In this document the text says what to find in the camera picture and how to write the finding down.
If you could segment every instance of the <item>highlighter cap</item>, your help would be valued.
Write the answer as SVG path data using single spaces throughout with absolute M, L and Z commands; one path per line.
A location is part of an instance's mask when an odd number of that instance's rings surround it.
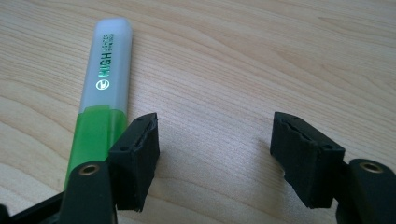
M 132 27 L 124 18 L 96 23 L 79 113 L 108 105 L 127 114 Z

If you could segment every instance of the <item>green highlighter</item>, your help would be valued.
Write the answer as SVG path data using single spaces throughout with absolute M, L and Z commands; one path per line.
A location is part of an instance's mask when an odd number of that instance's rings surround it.
M 124 18 L 96 24 L 64 187 L 75 167 L 104 161 L 127 127 L 132 36 Z

